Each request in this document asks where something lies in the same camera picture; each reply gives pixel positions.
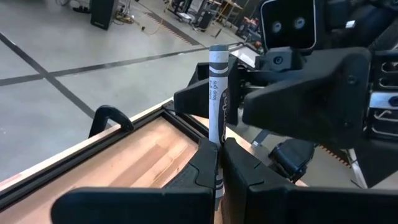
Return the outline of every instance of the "concrete floor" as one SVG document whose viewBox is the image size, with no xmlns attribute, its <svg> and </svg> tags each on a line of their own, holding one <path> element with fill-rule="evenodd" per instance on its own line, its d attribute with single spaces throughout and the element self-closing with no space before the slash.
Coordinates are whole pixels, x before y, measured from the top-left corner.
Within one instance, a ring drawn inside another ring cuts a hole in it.
<svg viewBox="0 0 398 224">
<path fill-rule="evenodd" d="M 94 110 L 107 104 L 128 116 L 184 88 L 205 47 L 242 41 L 223 30 L 215 39 L 164 13 L 162 0 L 132 2 L 132 13 L 147 32 L 154 13 L 194 39 L 190 44 L 167 29 L 147 35 L 133 25 L 108 31 L 90 24 L 90 15 L 53 0 L 0 0 L 0 180 L 84 140 Z M 248 141 L 258 129 L 234 128 Z M 267 138 L 274 147 L 279 137 Z M 355 187 L 350 170 L 317 151 L 303 180 L 308 185 Z"/>
</svg>

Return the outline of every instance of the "warehouse floor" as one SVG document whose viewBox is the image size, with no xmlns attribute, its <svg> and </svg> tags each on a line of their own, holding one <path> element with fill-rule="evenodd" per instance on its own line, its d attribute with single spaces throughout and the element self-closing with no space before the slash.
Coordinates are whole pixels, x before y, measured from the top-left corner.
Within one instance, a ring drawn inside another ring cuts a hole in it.
<svg viewBox="0 0 398 224">
<path fill-rule="evenodd" d="M 101 105 L 138 114 L 185 87 L 206 47 L 242 41 L 223 30 L 215 39 L 163 13 L 161 0 L 132 2 L 136 24 L 108 31 L 90 15 L 53 0 L 0 0 L 0 181 L 84 140 Z M 248 141 L 258 129 L 235 128 Z M 273 147 L 278 138 L 266 145 Z M 351 171 L 317 151 L 303 181 L 356 187 Z"/>
</svg>

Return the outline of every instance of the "camera lens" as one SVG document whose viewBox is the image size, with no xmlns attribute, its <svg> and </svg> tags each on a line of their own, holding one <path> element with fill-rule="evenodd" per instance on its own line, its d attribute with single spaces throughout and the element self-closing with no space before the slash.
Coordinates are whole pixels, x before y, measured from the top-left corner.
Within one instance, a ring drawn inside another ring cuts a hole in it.
<svg viewBox="0 0 398 224">
<path fill-rule="evenodd" d="M 276 21 L 272 25 L 272 31 L 274 33 L 278 33 L 282 29 L 282 24 L 279 21 Z"/>
<path fill-rule="evenodd" d="M 304 18 L 299 17 L 299 18 L 294 20 L 294 27 L 296 29 L 301 29 L 301 28 L 304 27 L 304 25 L 305 25 L 305 19 Z"/>
</svg>

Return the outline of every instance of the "speaker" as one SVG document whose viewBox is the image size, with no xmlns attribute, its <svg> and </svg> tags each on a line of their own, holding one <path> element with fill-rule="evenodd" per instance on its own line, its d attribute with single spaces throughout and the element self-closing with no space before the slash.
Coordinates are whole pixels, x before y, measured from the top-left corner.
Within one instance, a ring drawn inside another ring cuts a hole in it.
<svg viewBox="0 0 398 224">
<path fill-rule="evenodd" d="M 118 0 L 91 0 L 91 24 L 108 30 L 115 17 L 118 4 Z"/>
</svg>

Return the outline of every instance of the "wooden board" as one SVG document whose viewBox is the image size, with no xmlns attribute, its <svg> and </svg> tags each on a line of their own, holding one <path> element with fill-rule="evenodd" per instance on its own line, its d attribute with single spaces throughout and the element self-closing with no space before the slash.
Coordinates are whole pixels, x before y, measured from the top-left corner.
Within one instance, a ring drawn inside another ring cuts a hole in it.
<svg viewBox="0 0 398 224">
<path fill-rule="evenodd" d="M 144 116 L 169 100 L 171 99 L 132 117 L 131 121 Z M 196 119 L 208 126 L 207 119 Z M 85 146 L 119 128 L 118 125 L 109 128 L 10 179 L 0 182 L 0 190 L 4 190 L 60 159 L 80 151 Z M 235 138 L 243 148 L 253 153 L 250 144 L 232 130 L 227 129 L 226 136 Z M 163 118 L 157 118 L 0 213 L 0 223 L 50 223 L 50 208 L 53 202 L 65 192 L 77 187 L 162 187 L 178 174 L 194 155 L 196 149 L 195 142 Z M 221 210 L 219 210 L 215 214 L 215 223 L 222 222 Z"/>
</svg>

